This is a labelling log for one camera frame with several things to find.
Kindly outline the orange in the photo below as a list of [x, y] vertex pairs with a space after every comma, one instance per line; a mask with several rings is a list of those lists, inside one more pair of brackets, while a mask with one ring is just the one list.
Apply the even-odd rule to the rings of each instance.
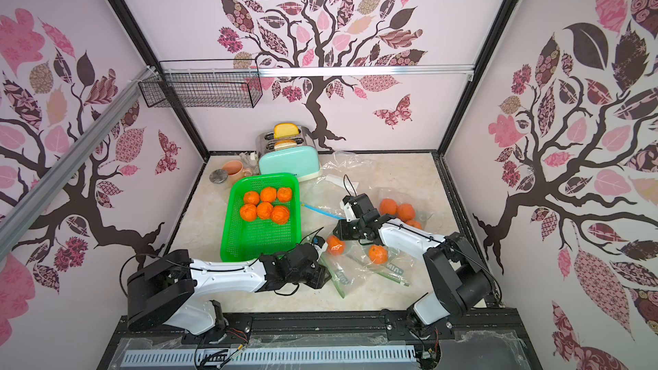
[[243, 204], [257, 207], [260, 204], [260, 194], [257, 191], [246, 192], [243, 195]]
[[290, 202], [293, 199], [291, 188], [282, 187], [277, 190], [277, 200], [282, 203]]
[[260, 191], [260, 200], [262, 202], [273, 203], [278, 198], [278, 190], [273, 187], [265, 187]]
[[375, 265], [385, 265], [388, 262], [389, 253], [384, 246], [371, 245], [368, 249], [368, 258]]
[[245, 222], [253, 222], [258, 218], [257, 206], [251, 203], [244, 204], [240, 210], [239, 215]]
[[284, 225], [290, 220], [291, 213], [288, 207], [276, 206], [272, 209], [270, 219], [274, 224]]
[[256, 207], [257, 217], [259, 219], [267, 220], [272, 217], [273, 205], [271, 202], [262, 201]]
[[331, 235], [327, 238], [327, 253], [329, 253], [329, 255], [342, 255], [345, 249], [345, 242], [337, 238], [337, 236]]

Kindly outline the clear green-zip bag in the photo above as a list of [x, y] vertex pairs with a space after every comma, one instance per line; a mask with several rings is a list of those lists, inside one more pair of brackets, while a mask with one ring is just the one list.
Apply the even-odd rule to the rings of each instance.
[[414, 265], [411, 257], [400, 250], [384, 246], [389, 253], [385, 265], [375, 265], [368, 258], [371, 245], [345, 241], [346, 249], [342, 255], [329, 255], [327, 251], [320, 257], [320, 262], [331, 275], [332, 285], [338, 295], [345, 299], [357, 289], [363, 287], [372, 276], [379, 276], [395, 284], [410, 287], [409, 273]]

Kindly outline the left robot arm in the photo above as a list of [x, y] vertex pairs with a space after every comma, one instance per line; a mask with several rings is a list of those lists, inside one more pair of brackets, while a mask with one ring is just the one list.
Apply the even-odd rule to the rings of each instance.
[[143, 332], [160, 325], [195, 336], [223, 325], [220, 304], [209, 296], [226, 292], [277, 292], [287, 284], [320, 289], [330, 279], [320, 257], [328, 249], [316, 237], [286, 252], [244, 262], [206, 262], [180, 249], [158, 258], [127, 280], [127, 326]]

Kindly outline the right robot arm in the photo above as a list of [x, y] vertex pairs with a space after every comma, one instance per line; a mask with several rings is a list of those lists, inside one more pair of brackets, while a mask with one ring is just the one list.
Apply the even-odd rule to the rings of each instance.
[[425, 264], [433, 290], [408, 308], [412, 323], [430, 326], [450, 316], [461, 317], [495, 290], [494, 278], [462, 234], [431, 234], [382, 215], [365, 194], [346, 195], [340, 207], [344, 218], [333, 230], [339, 240], [363, 240]]

